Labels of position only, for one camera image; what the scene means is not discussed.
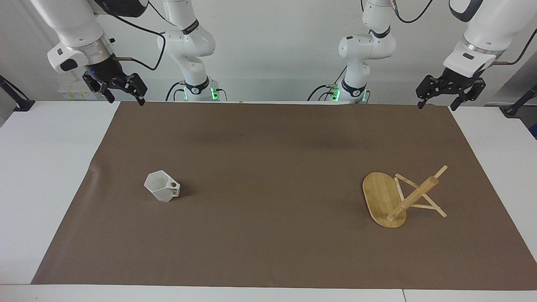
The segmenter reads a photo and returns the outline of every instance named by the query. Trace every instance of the white mug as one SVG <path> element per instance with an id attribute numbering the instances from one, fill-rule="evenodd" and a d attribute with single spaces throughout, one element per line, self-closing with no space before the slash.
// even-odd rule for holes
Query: white mug
<path id="1" fill-rule="evenodd" d="M 143 186 L 162 202 L 169 202 L 173 197 L 179 196 L 181 187 L 179 183 L 162 170 L 149 174 Z"/>

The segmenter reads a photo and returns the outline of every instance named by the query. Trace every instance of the brown paper mat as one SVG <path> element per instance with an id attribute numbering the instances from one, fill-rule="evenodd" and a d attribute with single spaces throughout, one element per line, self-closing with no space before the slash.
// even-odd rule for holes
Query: brown paper mat
<path id="1" fill-rule="evenodd" d="M 369 216 L 367 174 L 444 164 L 447 218 Z M 122 103 L 32 284 L 537 290 L 537 264 L 446 107 Z"/>

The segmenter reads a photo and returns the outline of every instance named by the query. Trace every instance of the white robotic arm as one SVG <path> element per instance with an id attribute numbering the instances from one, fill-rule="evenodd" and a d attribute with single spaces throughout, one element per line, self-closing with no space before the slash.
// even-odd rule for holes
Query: white robotic arm
<path id="1" fill-rule="evenodd" d="M 164 33 L 167 40 L 165 54 L 180 67 L 184 76 L 187 100 L 218 100 L 218 83 L 207 76 L 205 66 L 198 57 L 214 53 L 216 42 L 196 19 L 192 0 L 163 0 L 164 10 L 169 21 L 180 31 Z"/>
<path id="2" fill-rule="evenodd" d="M 396 41 L 390 34 L 389 22 L 392 14 L 390 0 L 367 0 L 362 21 L 370 28 L 369 34 L 351 35 L 339 43 L 339 55 L 347 63 L 347 72 L 338 82 L 336 100 L 362 103 L 371 72 L 364 61 L 384 59 L 395 51 Z"/>
<path id="3" fill-rule="evenodd" d="M 111 103 L 115 98 L 109 89 L 120 89 L 136 97 L 140 105 L 143 105 L 146 85 L 138 74 L 127 76 L 123 72 L 94 13 L 102 13 L 106 9 L 117 16 L 138 17 L 145 11 L 147 0 L 31 2 L 60 38 L 60 43 L 47 54 L 57 72 L 63 73 L 84 66 L 86 72 L 82 78 L 91 91 L 101 93 Z"/>
<path id="4" fill-rule="evenodd" d="M 427 75 L 416 89 L 423 100 L 420 108 L 441 94 L 458 95 L 452 110 L 474 101 L 486 86 L 481 74 L 495 64 L 514 36 L 537 14 L 535 0 L 449 0 L 449 8 L 457 19 L 468 23 L 468 29 L 444 61 L 442 76 Z"/>

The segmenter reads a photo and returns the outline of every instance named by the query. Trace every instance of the wooden stick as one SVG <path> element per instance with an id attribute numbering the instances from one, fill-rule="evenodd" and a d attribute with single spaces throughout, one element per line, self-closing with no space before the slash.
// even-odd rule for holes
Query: wooden stick
<path id="1" fill-rule="evenodd" d="M 399 178 L 400 180 L 408 183 L 409 185 L 413 186 L 415 189 L 419 189 L 419 185 L 413 181 L 411 181 L 410 179 L 402 176 L 401 174 L 396 174 L 395 175 L 396 178 Z"/>
<path id="2" fill-rule="evenodd" d="M 425 200 L 427 200 L 427 202 L 429 202 L 442 217 L 447 217 L 446 212 L 442 211 L 442 209 L 431 199 L 431 197 L 429 197 L 429 195 L 423 194 L 423 198 L 425 198 Z"/>
<path id="3" fill-rule="evenodd" d="M 401 184 L 399 183 L 399 178 L 395 177 L 395 184 L 397 185 L 397 190 L 399 192 L 399 196 L 401 197 L 401 202 L 404 200 L 403 191 L 401 191 Z"/>
<path id="4" fill-rule="evenodd" d="M 436 210 L 432 205 L 413 204 L 412 207 L 426 208 L 428 210 Z"/>
<path id="5" fill-rule="evenodd" d="M 440 168 L 440 170 L 438 170 L 438 172 L 434 175 L 434 177 L 435 178 L 440 177 L 446 170 L 447 170 L 447 166 L 444 165 L 442 168 Z"/>
<path id="6" fill-rule="evenodd" d="M 427 194 L 434 186 L 438 184 L 438 179 L 431 176 L 427 178 L 418 189 L 415 189 L 408 197 L 403 200 L 400 206 L 393 209 L 393 211 L 388 215 L 387 219 L 389 221 L 394 221 L 397 216 L 399 216 L 403 211 L 406 211 L 410 206 L 415 204 L 423 194 Z"/>

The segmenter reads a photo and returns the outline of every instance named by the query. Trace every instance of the wooden base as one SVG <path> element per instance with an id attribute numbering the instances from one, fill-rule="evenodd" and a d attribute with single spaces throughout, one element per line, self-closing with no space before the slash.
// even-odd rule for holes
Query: wooden base
<path id="1" fill-rule="evenodd" d="M 383 227 L 396 228 L 407 220 L 407 213 L 403 212 L 394 221 L 387 219 L 393 209 L 401 205 L 401 196 L 393 177 L 374 172 L 366 176 L 362 185 L 366 197 L 369 213 L 376 223 Z"/>

